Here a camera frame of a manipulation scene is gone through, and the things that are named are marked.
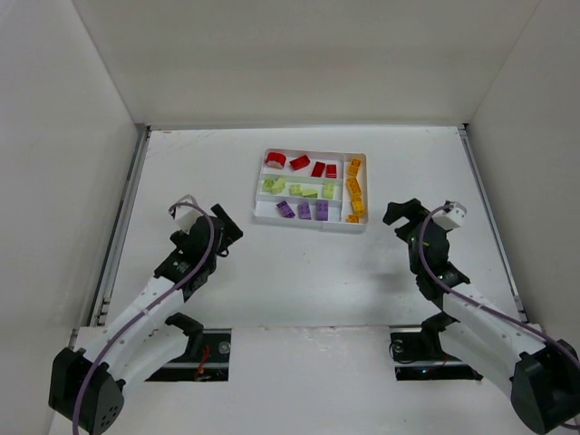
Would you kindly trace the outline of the light green curved lego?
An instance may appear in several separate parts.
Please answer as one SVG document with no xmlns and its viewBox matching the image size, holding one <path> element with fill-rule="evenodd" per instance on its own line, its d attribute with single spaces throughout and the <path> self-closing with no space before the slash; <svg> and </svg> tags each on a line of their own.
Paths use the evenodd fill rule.
<svg viewBox="0 0 580 435">
<path fill-rule="evenodd" d="M 271 192 L 274 184 L 275 184 L 275 181 L 273 179 L 265 179 L 263 182 L 263 185 L 262 185 L 262 190 L 264 192 Z"/>
<path fill-rule="evenodd" d="M 271 192 L 274 195 L 280 194 L 285 189 L 286 181 L 283 178 L 277 179 L 272 185 Z"/>
</svg>

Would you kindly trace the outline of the purple patterned lego brick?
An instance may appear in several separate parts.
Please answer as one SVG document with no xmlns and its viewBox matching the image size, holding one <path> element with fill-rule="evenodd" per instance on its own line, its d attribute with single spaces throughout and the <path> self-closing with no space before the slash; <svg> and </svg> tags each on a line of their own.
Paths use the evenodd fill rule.
<svg viewBox="0 0 580 435">
<path fill-rule="evenodd" d="M 285 200 L 277 203 L 276 208 L 277 208 L 277 210 L 280 213 L 280 216 L 282 218 L 294 218 L 295 217 L 294 211 L 291 209 L 290 205 Z"/>
</svg>

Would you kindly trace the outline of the purple tan lego piece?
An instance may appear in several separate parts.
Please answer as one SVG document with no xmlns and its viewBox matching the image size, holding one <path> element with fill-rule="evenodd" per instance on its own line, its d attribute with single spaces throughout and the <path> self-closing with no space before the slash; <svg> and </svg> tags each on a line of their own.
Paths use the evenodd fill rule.
<svg viewBox="0 0 580 435">
<path fill-rule="evenodd" d="M 298 217 L 302 220 L 311 220 L 312 214 L 310 205 L 307 202 L 301 202 L 297 206 Z"/>
</svg>

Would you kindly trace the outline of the light green square lego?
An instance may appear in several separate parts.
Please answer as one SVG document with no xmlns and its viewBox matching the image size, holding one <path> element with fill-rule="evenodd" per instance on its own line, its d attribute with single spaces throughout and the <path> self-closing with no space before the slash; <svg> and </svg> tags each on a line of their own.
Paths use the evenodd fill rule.
<svg viewBox="0 0 580 435">
<path fill-rule="evenodd" d="M 289 189 L 289 193 L 292 197 L 302 197 L 303 190 L 300 184 L 292 184 Z"/>
</svg>

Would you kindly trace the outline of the red rounded lego brick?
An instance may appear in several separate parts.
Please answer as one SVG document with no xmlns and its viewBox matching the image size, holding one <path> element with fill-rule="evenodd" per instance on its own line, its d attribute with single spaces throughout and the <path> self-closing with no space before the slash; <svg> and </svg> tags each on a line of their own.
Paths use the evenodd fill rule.
<svg viewBox="0 0 580 435">
<path fill-rule="evenodd" d="M 265 165 L 269 168 L 283 169 L 286 164 L 286 155 L 280 152 L 268 152 L 265 158 Z"/>
</svg>

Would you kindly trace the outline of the light green wedge lego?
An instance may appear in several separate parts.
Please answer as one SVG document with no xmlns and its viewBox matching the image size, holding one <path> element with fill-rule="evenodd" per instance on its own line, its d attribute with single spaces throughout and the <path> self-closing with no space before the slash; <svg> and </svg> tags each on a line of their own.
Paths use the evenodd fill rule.
<svg viewBox="0 0 580 435">
<path fill-rule="evenodd" d="M 318 190 L 315 188 L 307 188 L 302 191 L 304 198 L 318 198 Z"/>
</svg>

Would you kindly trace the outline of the dark red lego brick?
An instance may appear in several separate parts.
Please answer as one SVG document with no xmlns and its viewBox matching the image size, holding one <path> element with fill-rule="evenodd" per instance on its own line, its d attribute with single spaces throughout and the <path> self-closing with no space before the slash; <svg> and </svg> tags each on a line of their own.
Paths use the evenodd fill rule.
<svg viewBox="0 0 580 435">
<path fill-rule="evenodd" d="M 311 163 L 311 160 L 309 159 L 309 157 L 307 155 L 302 155 L 299 156 L 295 159 L 292 159 L 289 164 L 290 167 L 292 168 L 292 170 L 294 171 L 298 171 L 300 169 L 304 169 L 306 167 L 308 167 Z"/>
</svg>

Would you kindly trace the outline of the small red lego brick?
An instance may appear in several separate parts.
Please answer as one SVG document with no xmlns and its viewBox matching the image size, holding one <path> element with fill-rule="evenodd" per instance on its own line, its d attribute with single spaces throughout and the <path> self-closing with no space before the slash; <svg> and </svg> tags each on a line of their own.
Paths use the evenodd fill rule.
<svg viewBox="0 0 580 435">
<path fill-rule="evenodd" d="M 329 179 L 336 179 L 337 166 L 335 164 L 327 164 L 325 167 L 325 176 Z"/>
</svg>

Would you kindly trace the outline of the yellow striped lego brick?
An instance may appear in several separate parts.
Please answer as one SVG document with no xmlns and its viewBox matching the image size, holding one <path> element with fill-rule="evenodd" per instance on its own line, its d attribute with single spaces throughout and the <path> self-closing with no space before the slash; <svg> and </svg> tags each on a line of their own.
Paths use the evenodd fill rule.
<svg viewBox="0 0 580 435">
<path fill-rule="evenodd" d="M 362 197 L 351 198 L 351 205 L 353 213 L 357 217 L 365 217 L 367 215 L 366 206 Z"/>
</svg>

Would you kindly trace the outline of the orange patterned lego piece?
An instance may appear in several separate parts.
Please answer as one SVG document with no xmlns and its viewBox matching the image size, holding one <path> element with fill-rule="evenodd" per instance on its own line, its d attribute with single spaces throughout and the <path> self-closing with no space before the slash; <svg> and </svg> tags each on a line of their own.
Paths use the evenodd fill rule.
<svg viewBox="0 0 580 435">
<path fill-rule="evenodd" d="M 348 176 L 356 178 L 358 176 L 362 164 L 363 161 L 361 159 L 352 158 L 347 169 Z"/>
</svg>

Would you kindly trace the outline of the purple rounded lego piece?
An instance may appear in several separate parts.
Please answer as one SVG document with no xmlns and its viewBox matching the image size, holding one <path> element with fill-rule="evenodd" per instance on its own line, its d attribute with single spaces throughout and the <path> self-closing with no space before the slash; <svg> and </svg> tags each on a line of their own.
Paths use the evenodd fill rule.
<svg viewBox="0 0 580 435">
<path fill-rule="evenodd" d="M 318 221 L 327 221 L 329 218 L 329 202 L 327 200 L 318 200 L 316 202 L 315 218 Z"/>
</svg>

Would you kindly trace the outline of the light green lego piece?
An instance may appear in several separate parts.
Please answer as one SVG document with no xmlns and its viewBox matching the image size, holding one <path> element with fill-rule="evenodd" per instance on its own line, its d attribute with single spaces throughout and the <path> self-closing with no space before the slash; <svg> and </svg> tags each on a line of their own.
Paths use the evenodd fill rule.
<svg viewBox="0 0 580 435">
<path fill-rule="evenodd" d="M 333 200 L 335 188 L 336 186 L 334 183 L 332 182 L 325 183 L 322 190 L 322 198 L 326 200 Z"/>
</svg>

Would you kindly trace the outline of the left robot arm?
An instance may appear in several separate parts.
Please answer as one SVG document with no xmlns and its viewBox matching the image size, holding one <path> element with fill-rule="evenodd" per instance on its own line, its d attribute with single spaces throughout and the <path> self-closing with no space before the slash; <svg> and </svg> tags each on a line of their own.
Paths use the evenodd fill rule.
<svg viewBox="0 0 580 435">
<path fill-rule="evenodd" d="M 174 249 L 144 288 L 98 336 L 53 359 L 48 404 L 74 434 L 103 434 L 134 386 L 202 343 L 203 325 L 182 309 L 243 232 L 219 204 L 205 211 L 182 199 L 169 213 L 181 220 L 170 237 Z"/>
</svg>

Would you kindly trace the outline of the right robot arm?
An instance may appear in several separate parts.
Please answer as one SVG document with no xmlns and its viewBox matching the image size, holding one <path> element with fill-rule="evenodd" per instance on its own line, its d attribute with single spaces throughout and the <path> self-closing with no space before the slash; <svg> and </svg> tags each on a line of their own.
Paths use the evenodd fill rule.
<svg viewBox="0 0 580 435">
<path fill-rule="evenodd" d="M 438 313 L 420 335 L 427 359 L 458 359 L 498 387 L 519 419 L 535 434 L 575 430 L 579 415 L 579 358 L 574 347 L 496 308 L 449 260 L 448 234 L 467 210 L 447 201 L 433 210 L 413 198 L 388 204 L 382 219 L 401 218 L 396 236 L 406 243 L 410 271 Z"/>
</svg>

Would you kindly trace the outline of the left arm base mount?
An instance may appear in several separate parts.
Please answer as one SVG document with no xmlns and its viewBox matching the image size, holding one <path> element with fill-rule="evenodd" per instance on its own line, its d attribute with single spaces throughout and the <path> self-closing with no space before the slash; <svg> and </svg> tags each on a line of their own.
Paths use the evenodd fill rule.
<svg viewBox="0 0 580 435">
<path fill-rule="evenodd" d="M 232 330 L 207 329 L 200 322 L 177 313 L 167 321 L 188 338 L 182 355 L 166 362 L 147 382 L 227 382 Z"/>
</svg>

